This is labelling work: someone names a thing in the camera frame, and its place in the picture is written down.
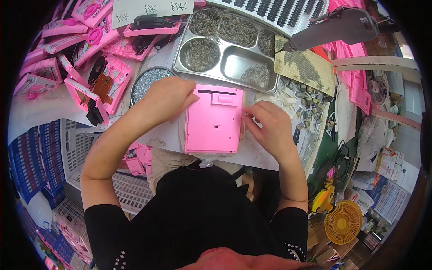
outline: white paper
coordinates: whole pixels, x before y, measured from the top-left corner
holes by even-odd
[[[349,87],[340,83],[336,96],[336,127],[340,143],[346,143],[356,135],[357,106],[349,101]]]
[[[158,17],[192,14],[194,0],[113,0],[112,28],[133,23],[140,15],[157,14]]]
[[[420,170],[414,165],[411,165],[406,160],[402,163],[402,170],[405,169],[405,176],[403,177],[401,188],[408,191],[410,194],[413,193],[414,186],[417,182]]]

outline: woman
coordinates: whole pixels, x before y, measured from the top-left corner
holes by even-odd
[[[243,108],[246,128],[279,163],[280,202],[264,219],[231,175],[197,163],[164,175],[156,196],[130,222],[112,175],[129,145],[199,98],[195,82],[155,82],[96,141],[81,173],[89,241],[99,269],[321,269],[303,263],[308,189],[289,116],[270,102]]]

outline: black plastic part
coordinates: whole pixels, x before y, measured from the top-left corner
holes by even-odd
[[[98,124],[102,124],[104,119],[102,118],[101,112],[96,108],[96,101],[93,99],[90,99],[89,102],[87,102],[87,106],[89,108],[89,112],[87,113],[86,117],[92,123],[93,126],[97,126]]]

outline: cardboard box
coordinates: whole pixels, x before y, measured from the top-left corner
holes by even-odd
[[[398,152],[393,149],[383,148],[378,156],[378,163],[375,172],[381,174],[387,179],[393,175],[394,165],[396,164]]]

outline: plastic bag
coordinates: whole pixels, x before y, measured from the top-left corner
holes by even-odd
[[[367,116],[360,127],[357,156],[362,159],[371,159],[384,146],[385,140],[382,129],[385,122],[376,116]]]

